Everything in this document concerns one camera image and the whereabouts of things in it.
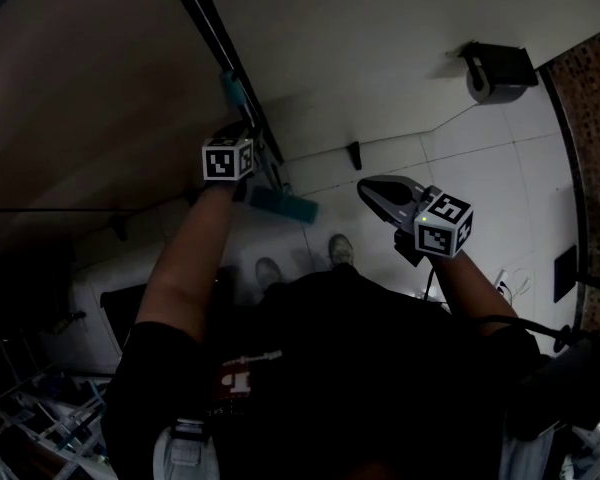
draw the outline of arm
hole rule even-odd
[[[454,315],[481,318],[490,315],[516,317],[516,312],[480,272],[471,258],[460,252],[455,258],[430,256],[440,287]],[[507,324],[486,323],[480,334],[488,336]]]
[[[202,341],[234,191],[233,185],[215,185],[202,193],[153,269],[136,323],[170,325]]]

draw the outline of person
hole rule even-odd
[[[151,274],[106,397],[118,477],[152,478],[178,418],[204,421],[223,479],[497,477],[508,397],[540,354],[519,326],[470,324],[515,317],[471,259],[430,258],[450,313],[358,274],[342,235],[330,272],[283,284],[262,259],[262,302],[218,307],[233,191],[201,194]]]

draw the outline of toilet paper roll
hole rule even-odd
[[[511,103],[517,100],[527,90],[525,85],[495,85],[492,86],[487,81],[487,77],[484,74],[483,69],[478,66],[480,77],[484,82],[481,90],[476,90],[473,85],[473,77],[471,73],[467,72],[467,88],[469,94],[476,100],[480,105],[494,105],[496,103]]]

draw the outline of foot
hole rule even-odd
[[[256,263],[256,280],[263,292],[272,284],[282,282],[282,272],[278,264],[271,258],[260,258]]]
[[[346,263],[353,266],[353,246],[344,235],[333,235],[329,240],[329,258],[331,266]]]

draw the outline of white wall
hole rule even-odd
[[[214,0],[287,158],[431,130],[472,105],[469,40],[539,66],[600,31],[600,0]]]

